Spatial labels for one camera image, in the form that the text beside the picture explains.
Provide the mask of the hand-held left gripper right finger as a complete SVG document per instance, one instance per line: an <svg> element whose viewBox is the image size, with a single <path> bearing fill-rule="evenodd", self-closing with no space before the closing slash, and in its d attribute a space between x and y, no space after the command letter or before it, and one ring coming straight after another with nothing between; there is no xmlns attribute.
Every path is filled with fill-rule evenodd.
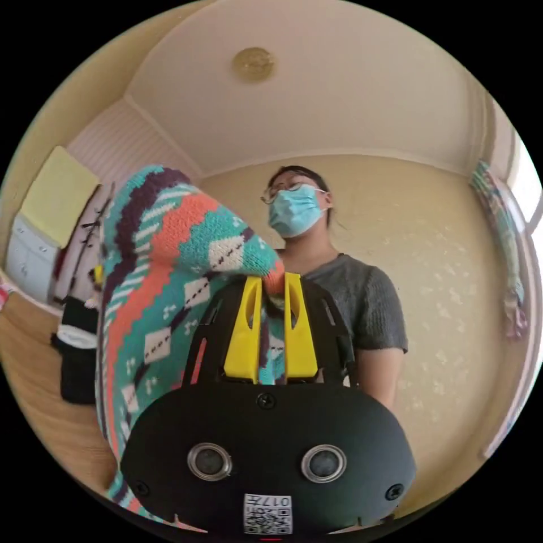
<svg viewBox="0 0 543 543"><path fill-rule="evenodd" d="M318 373L301 277L285 274L285 373L288 381L311 381Z"/></svg>

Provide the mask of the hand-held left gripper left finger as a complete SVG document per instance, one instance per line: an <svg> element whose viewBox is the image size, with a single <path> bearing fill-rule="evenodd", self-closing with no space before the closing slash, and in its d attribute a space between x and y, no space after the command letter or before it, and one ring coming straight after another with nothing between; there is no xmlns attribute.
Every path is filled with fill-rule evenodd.
<svg viewBox="0 0 543 543"><path fill-rule="evenodd" d="M260 363L262 280L248 277L243 285L223 370L233 380L256 383Z"/></svg>

